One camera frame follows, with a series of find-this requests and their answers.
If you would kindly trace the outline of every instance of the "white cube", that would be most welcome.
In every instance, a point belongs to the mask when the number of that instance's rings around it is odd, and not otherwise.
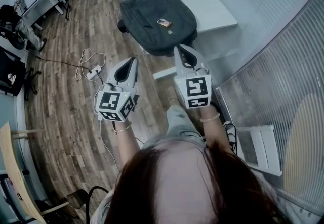
[[[212,78],[210,75],[174,78],[186,107],[208,106],[212,97]]]
[[[125,122],[135,106],[130,92],[99,91],[96,111],[105,120]]]

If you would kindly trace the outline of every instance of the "bracelet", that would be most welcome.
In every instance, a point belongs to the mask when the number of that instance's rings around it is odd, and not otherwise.
[[[210,122],[210,121],[214,121],[217,120],[219,118],[219,116],[221,116],[220,113],[216,114],[214,117],[210,118],[210,119],[200,119],[200,121],[202,123],[206,123],[206,122]]]
[[[130,121],[130,125],[128,125],[128,127],[127,128],[125,128],[125,129],[122,129],[122,130],[115,130],[115,133],[118,133],[118,132],[123,132],[123,131],[125,131],[125,130],[128,130],[130,127],[131,127],[131,125],[132,125],[132,122]]]

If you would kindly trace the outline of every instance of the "wood plank flooring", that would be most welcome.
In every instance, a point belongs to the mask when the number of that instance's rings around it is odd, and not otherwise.
[[[130,116],[135,135],[142,141],[167,131],[166,110],[170,97],[175,96],[173,81],[154,81],[152,74],[174,66],[173,57],[144,54],[128,34],[121,34],[117,22],[121,18],[121,0],[69,0],[70,21],[53,12],[43,23],[42,37],[48,43],[40,56],[48,60],[78,65],[83,49],[84,60],[94,52],[106,55],[102,78],[119,61],[136,56],[139,59],[137,108]],[[103,55],[95,55],[84,66],[93,68],[103,63]],[[37,95],[30,94],[26,102],[27,127],[43,129],[30,139],[31,150],[47,194],[55,203],[77,189],[89,191],[99,185],[111,189],[117,170],[103,142],[114,154],[120,166],[116,136],[112,124],[102,122],[102,139],[93,99],[97,84],[85,77],[75,79],[76,68],[45,62],[29,56],[29,66],[42,74],[35,81]],[[190,111],[194,118],[195,111]],[[97,208],[103,192],[93,194],[90,210]],[[85,222],[85,208],[67,210]]]

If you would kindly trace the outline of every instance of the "black bag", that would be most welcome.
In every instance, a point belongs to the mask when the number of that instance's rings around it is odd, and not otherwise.
[[[127,30],[152,55],[170,54],[174,46],[191,45],[197,37],[196,18],[181,0],[124,0],[120,11],[120,31]],[[171,25],[162,26],[159,19]]]

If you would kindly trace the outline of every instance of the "extension cord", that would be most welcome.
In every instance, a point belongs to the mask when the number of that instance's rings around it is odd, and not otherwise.
[[[87,79],[91,80],[93,79],[96,75],[98,75],[101,72],[101,67],[99,65],[97,65],[94,69],[91,70],[91,73],[89,72],[87,74]]]

